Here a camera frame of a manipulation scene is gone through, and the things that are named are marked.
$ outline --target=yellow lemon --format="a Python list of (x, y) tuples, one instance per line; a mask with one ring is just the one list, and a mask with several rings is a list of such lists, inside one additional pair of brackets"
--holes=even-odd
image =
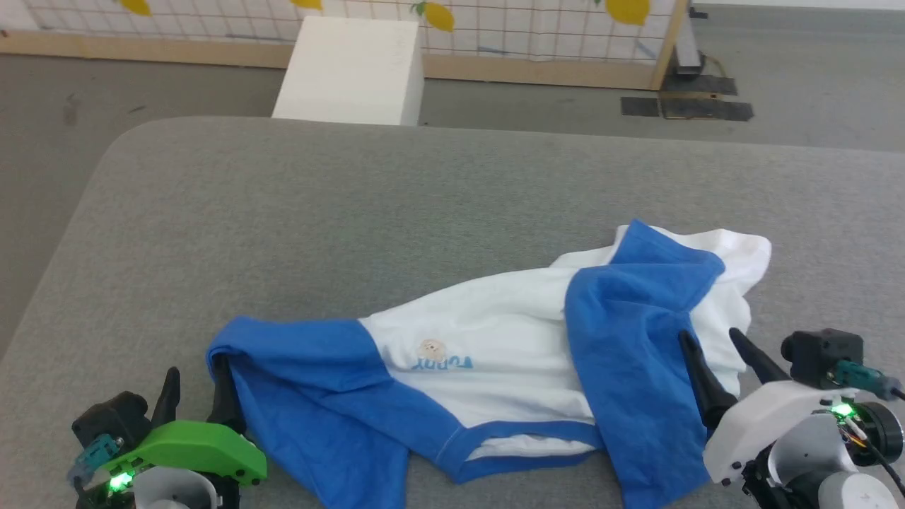
[(302, 9), (317, 9), (319, 11), (324, 10), (324, 6), (321, 4), (320, 0), (291, 0), (295, 5), (298, 5)]
[(148, 2), (145, 0), (120, 0), (122, 2), (122, 6), (126, 7), (129, 11), (132, 11), (134, 14), (138, 14), (139, 16), (150, 16), (151, 8), (148, 6)]
[(644, 24), (651, 0), (606, 0), (606, 11), (619, 23)]
[(412, 5), (412, 8), (418, 13), (418, 15), (424, 16), (424, 19), (427, 20), (427, 23), (431, 24), (431, 26), (433, 26), (433, 28), (436, 28), (437, 30), (452, 32), (453, 28), (455, 28), (455, 18), (453, 17), (453, 13), (451, 13), (449, 9), (440, 4), (437, 4), (435, 2), (421, 2), (419, 4)]

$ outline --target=raglan shirt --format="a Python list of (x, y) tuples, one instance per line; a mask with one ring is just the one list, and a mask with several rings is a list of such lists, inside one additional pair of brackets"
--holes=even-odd
[(708, 479), (679, 331), (706, 331), (708, 364), (738, 392), (723, 326), (747, 328), (769, 243), (640, 222), (617, 234), (361, 320), (238, 318), (208, 355), (230, 356), (259, 445), (327, 507), (404, 506), (410, 450), (464, 482), (601, 448), (628, 509), (662, 506)]

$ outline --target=green light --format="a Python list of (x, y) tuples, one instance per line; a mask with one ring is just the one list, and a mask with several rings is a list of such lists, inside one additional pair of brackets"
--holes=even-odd
[(835, 407), (830, 408), (830, 411), (836, 414), (837, 416), (847, 417), (854, 415), (854, 408), (852, 405), (848, 403), (843, 403), (842, 405), (836, 405)]
[(126, 489), (127, 485), (132, 481), (132, 475), (129, 473), (122, 473), (110, 479), (110, 491), (122, 491)]

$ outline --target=table surface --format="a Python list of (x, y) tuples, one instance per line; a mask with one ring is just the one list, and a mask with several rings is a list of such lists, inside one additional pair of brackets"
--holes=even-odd
[[(778, 359), (793, 330), (855, 331), (867, 361), (896, 372), (903, 172), (903, 155), (852, 150), (269, 119), (146, 124), (104, 156), (0, 364), (0, 504), (73, 506), (63, 481), (79, 452), (72, 420), (122, 390), (153, 404), (170, 366), (182, 370), (178, 416), (205, 418), (205, 349), (238, 314), (363, 316), (608, 244), (634, 217), (677, 233), (766, 236), (773, 260), (749, 295), (750, 337)], [(259, 509), (318, 506), (276, 467), (246, 494)], [(620, 507), (619, 494), (603, 454), (466, 485), (413, 458), (407, 489), (409, 507), (438, 508)], [(676, 506), (754, 503), (711, 485)]]

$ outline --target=concrete floor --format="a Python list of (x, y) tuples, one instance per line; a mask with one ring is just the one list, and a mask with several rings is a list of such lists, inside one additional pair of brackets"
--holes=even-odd
[[(644, 92), (429, 81), (423, 124), (903, 150), (905, 36), (712, 28), (751, 122), (622, 117)], [(0, 55), (0, 355), (91, 172), (121, 133), (190, 115), (269, 116), (282, 71)]]

